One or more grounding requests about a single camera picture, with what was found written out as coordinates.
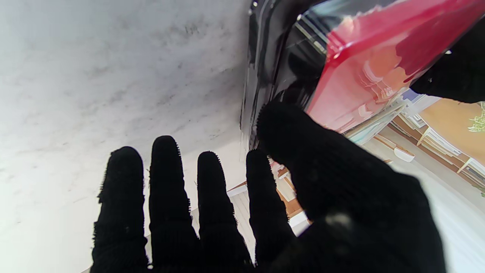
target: white wall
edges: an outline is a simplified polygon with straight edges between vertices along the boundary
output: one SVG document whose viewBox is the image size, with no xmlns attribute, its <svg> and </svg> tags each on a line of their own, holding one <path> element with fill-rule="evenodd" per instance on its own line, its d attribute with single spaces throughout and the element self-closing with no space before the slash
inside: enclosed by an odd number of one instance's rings
<svg viewBox="0 0 485 273">
<path fill-rule="evenodd" d="M 481 273 L 485 268 L 485 198 L 455 172 L 389 128 L 382 135 L 416 155 L 408 163 L 372 139 L 364 146 L 391 166 L 419 178 L 445 247 L 450 273 Z"/>
<path fill-rule="evenodd" d="M 228 188 L 244 181 L 248 6 L 0 0 L 0 272 L 90 266 L 96 195 L 121 146 L 148 168 L 155 137 L 173 135 L 193 204 L 201 151 L 220 154 Z"/>
</svg>

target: finger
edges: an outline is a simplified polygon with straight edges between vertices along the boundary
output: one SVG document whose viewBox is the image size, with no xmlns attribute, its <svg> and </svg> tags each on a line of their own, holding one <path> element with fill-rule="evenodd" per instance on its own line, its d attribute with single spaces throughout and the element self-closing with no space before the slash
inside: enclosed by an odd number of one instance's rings
<svg viewBox="0 0 485 273">
<path fill-rule="evenodd" d="M 171 136 L 161 136 L 153 143 L 150 166 L 149 209 L 154 268 L 198 263 L 199 240 L 192 227 L 189 206 L 177 143 Z"/>
<path fill-rule="evenodd" d="M 212 152 L 204 152 L 197 166 L 199 235 L 205 261 L 209 265 L 250 265 L 251 257 L 237 229 L 219 159 Z"/>
<path fill-rule="evenodd" d="M 283 201 L 266 155 L 250 151 L 246 157 L 246 178 L 249 194 L 249 223 L 256 239 L 256 262 L 261 265 L 276 259 L 295 238 Z"/>
<path fill-rule="evenodd" d="M 135 149 L 112 152 L 98 197 L 101 211 L 94 224 L 91 272 L 146 268 L 143 163 Z"/>
<path fill-rule="evenodd" d="M 298 202 L 311 220 L 331 210 L 363 217 L 368 213 L 362 210 L 399 202 L 391 197 L 397 184 L 383 181 L 396 175 L 389 166 L 296 106 L 267 104 L 257 133 L 262 148 L 290 170 Z"/>
</svg>

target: wooden furniture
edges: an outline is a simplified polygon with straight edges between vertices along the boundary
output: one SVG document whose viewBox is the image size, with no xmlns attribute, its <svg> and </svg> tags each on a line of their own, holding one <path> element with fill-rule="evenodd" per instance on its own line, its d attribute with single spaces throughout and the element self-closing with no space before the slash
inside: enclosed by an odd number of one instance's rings
<svg viewBox="0 0 485 273">
<path fill-rule="evenodd" d="M 480 114 L 481 107 L 476 103 L 441 99 L 419 113 L 426 123 L 423 127 L 415 126 L 403 115 L 398 115 L 389 127 L 458 173 L 485 196 L 485 133 L 468 130 L 473 123 L 470 119 Z"/>
</svg>

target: black glove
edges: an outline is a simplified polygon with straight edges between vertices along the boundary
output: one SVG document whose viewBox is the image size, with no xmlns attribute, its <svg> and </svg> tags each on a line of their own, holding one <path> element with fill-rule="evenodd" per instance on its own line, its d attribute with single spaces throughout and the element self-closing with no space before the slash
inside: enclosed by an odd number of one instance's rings
<svg viewBox="0 0 485 273">
<path fill-rule="evenodd" d="M 154 271 L 445 272 L 441 240 L 415 178 L 282 103 L 263 108 L 258 137 L 262 150 L 246 159 L 257 266 L 237 231 L 217 156 L 205 152 L 198 160 L 198 239 L 177 145 L 170 136 L 155 140 L 149 198 Z M 288 225 L 266 153 L 289 168 L 298 202 L 314 221 L 299 238 Z M 133 148 L 112 153 L 99 202 L 91 272 L 149 271 L 143 165 Z"/>
</svg>

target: gloved hand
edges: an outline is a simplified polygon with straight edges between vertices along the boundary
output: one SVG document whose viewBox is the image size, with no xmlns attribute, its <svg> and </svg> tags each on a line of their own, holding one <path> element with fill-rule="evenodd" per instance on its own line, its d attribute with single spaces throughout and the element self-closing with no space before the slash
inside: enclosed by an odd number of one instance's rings
<svg viewBox="0 0 485 273">
<path fill-rule="evenodd" d="M 170 136 L 155 140 L 150 167 L 150 231 L 156 272 L 445 272 L 441 240 L 414 177 L 296 107 L 265 106 L 261 150 L 246 158 L 254 266 L 237 231 L 217 156 L 198 159 L 200 239 L 192 228 L 182 163 Z M 295 238 L 266 154 L 291 172 L 313 224 Z M 144 246 L 143 164 L 131 147 L 111 154 L 99 194 L 92 273 L 148 272 Z"/>
</svg>

